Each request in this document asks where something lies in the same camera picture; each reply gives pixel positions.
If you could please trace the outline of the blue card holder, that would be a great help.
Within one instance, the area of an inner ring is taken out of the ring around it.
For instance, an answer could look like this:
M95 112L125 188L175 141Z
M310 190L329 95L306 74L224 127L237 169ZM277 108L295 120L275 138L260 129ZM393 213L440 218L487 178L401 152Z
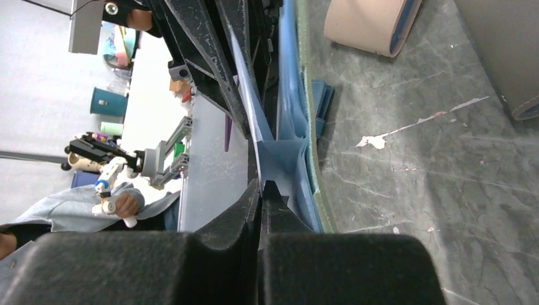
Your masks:
M311 81L313 98L315 103L315 131L319 139L325 126L327 110L334 95L334 88L325 81L314 79Z

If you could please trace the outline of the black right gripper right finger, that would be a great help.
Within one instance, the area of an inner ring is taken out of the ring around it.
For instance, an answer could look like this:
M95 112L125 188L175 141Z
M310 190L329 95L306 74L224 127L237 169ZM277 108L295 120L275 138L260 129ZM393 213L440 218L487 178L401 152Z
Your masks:
M394 233L315 233L262 191L260 304L445 304L425 246Z

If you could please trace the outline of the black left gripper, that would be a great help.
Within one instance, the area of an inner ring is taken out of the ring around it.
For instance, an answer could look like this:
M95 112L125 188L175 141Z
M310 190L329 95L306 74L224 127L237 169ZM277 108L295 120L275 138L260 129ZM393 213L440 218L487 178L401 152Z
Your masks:
M216 1L228 39L240 45L269 128L276 133L278 17L281 1ZM223 46L204 1L105 1L102 19L162 38L174 81L192 81L198 93L229 115L244 137L249 121Z

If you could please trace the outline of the beige card holder near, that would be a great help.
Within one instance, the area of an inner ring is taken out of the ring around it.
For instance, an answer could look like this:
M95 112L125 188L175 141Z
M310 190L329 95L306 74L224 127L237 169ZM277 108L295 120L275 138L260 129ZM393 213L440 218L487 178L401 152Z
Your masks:
M324 35L335 43L396 57L413 26L421 0L334 0Z

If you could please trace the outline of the green card holder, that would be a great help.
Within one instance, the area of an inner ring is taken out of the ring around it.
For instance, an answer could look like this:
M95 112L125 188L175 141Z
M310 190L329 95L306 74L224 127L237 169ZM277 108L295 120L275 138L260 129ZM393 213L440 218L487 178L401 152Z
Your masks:
M318 164L315 98L310 65L310 27L306 1L284 1L280 9L279 79L276 134L256 96L236 34L231 35L240 96L254 143L259 184L277 184L301 220L317 233L335 233L336 221Z

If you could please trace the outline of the grey card holder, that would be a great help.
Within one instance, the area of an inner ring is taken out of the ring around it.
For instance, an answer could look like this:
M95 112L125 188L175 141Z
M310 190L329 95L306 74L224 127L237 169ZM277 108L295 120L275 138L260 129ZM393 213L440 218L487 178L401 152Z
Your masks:
M538 117L538 1L455 4L510 115Z

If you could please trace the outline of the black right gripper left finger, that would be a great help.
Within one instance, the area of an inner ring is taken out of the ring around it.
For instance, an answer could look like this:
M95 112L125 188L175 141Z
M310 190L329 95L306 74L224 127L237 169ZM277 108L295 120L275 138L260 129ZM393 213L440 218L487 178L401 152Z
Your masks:
M18 262L2 304L255 304L261 191L193 233L49 233Z

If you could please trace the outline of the person's hand in background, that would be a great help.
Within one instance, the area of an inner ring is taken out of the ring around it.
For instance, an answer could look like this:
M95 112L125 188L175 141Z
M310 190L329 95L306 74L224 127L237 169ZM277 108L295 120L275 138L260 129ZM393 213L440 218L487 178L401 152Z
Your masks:
M133 217L139 211L138 201L130 194L121 194L117 197L115 215L122 219Z

